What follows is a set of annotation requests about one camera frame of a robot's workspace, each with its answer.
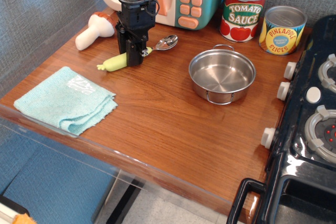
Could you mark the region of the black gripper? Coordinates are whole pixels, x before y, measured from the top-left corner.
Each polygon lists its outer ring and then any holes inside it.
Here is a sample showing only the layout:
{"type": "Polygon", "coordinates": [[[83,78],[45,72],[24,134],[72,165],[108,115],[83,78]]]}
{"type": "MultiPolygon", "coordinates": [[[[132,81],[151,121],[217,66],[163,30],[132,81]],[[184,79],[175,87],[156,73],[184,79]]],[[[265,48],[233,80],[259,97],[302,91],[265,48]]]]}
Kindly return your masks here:
{"type": "Polygon", "coordinates": [[[127,53],[127,66],[141,65],[147,51],[148,32],[155,26],[157,0],[119,0],[116,28],[119,52],[127,53]]]}

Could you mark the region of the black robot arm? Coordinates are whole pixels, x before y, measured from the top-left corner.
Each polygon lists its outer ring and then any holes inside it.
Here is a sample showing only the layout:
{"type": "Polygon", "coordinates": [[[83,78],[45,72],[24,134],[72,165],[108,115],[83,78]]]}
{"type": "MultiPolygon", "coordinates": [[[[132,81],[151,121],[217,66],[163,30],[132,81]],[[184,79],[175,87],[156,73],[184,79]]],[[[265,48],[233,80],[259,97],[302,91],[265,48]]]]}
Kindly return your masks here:
{"type": "Polygon", "coordinates": [[[155,26],[160,9],[157,0],[119,0],[121,11],[117,13],[116,26],[119,52],[126,54],[128,67],[142,64],[148,53],[146,43],[149,30],[155,26]]]}

